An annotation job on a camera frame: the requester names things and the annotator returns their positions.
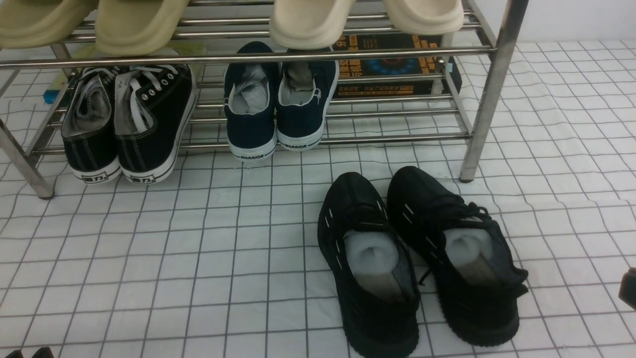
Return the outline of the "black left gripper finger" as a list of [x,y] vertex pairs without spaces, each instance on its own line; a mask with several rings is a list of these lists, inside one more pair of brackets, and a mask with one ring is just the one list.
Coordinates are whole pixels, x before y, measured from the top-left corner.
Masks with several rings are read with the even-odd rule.
[[12,351],[5,358],[24,358],[22,351]]
[[32,358],[55,358],[55,354],[50,347],[41,347],[34,352]]

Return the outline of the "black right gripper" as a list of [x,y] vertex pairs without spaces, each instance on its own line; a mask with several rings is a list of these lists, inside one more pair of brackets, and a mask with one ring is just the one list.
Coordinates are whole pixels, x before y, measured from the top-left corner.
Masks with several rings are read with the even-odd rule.
[[633,310],[636,310],[636,268],[629,268],[622,276],[619,299]]

